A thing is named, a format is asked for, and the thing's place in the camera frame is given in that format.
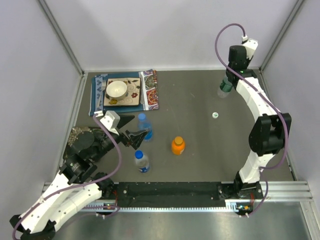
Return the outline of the orange juice bottle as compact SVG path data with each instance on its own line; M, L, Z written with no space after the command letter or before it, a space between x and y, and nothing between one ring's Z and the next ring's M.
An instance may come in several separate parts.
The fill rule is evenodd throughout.
M171 143L171 151L175 155L181 155L185 147L186 143L181 136L176 136Z

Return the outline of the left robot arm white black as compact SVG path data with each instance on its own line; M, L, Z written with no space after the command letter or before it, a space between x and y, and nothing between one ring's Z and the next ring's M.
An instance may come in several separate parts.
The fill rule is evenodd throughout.
M109 198L114 191L111 177L123 160L119 144L137 150L151 132L149 127L122 132L133 119L134 115L96 111L93 120L97 127L73 128L63 165L53 181L27 211L11 217L12 238L20 232L22 240L51 240L80 210L89 209L89 204L100 198ZM116 168L110 173L96 173L95 162L112 149L118 154Z

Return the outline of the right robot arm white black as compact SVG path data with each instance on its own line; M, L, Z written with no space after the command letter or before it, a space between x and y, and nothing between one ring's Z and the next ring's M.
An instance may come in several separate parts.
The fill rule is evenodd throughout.
M228 54L226 77L242 96L254 119L248 137L250 152L244 166L236 173L233 191L229 195L247 198L254 195L260 185L261 172L269 161L285 147L292 118L272 107L255 73L248 69L250 59L243 45L232 45Z

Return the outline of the white green bottle cap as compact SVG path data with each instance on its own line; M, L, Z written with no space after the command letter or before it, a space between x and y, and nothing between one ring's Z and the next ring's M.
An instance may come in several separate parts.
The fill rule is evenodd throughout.
M219 117L219 114L218 114L217 112L213 112L213 113L212 113L212 117L213 117L214 119L217 119L217 118Z

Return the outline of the clear bottle green label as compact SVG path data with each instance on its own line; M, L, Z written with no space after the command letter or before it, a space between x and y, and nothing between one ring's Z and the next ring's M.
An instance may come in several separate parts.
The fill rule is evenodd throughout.
M217 95L220 98L226 98L231 90L233 89L233 85L229 82L228 77L225 75L222 79L221 84L218 87Z

